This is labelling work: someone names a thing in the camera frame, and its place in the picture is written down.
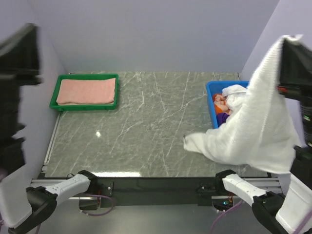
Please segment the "large white waffle towel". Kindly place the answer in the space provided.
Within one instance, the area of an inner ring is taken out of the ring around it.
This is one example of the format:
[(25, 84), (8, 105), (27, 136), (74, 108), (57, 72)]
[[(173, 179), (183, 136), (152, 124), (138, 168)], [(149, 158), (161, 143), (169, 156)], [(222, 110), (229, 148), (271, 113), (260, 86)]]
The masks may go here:
[(281, 36), (254, 71), (241, 108), (219, 128), (185, 136), (184, 149), (217, 163), (246, 164), (273, 174), (288, 174), (294, 146), (301, 142), (285, 98), (277, 90), (278, 72), (282, 44), (300, 45), (300, 38)]

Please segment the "pink towel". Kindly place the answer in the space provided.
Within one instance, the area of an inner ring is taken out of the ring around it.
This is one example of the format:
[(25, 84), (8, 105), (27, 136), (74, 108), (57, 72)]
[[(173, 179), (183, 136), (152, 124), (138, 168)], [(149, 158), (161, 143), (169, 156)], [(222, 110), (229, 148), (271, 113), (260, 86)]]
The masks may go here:
[(111, 104), (115, 98), (116, 79), (64, 79), (56, 103), (58, 105)]

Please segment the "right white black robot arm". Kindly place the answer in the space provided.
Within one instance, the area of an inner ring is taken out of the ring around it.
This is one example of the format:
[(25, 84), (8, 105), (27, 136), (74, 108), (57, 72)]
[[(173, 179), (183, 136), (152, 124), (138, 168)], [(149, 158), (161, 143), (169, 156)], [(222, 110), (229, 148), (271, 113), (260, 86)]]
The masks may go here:
[(278, 92), (300, 102), (306, 146), (295, 146), (287, 194), (260, 189), (232, 170), (216, 174), (215, 190), (248, 203), (257, 221), (272, 234), (312, 232), (312, 52), (299, 42), (282, 43)]

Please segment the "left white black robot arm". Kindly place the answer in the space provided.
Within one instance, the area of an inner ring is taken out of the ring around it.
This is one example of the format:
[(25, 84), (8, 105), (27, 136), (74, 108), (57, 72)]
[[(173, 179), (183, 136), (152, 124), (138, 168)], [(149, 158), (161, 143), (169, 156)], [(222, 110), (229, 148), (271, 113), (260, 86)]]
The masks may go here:
[(15, 134), (24, 128), (18, 121), (20, 88), (42, 82), (37, 32), (38, 27), (28, 23), (0, 44), (0, 215), (11, 234), (28, 233), (62, 202), (98, 190), (98, 178), (86, 170), (52, 186), (26, 185), (24, 138)]

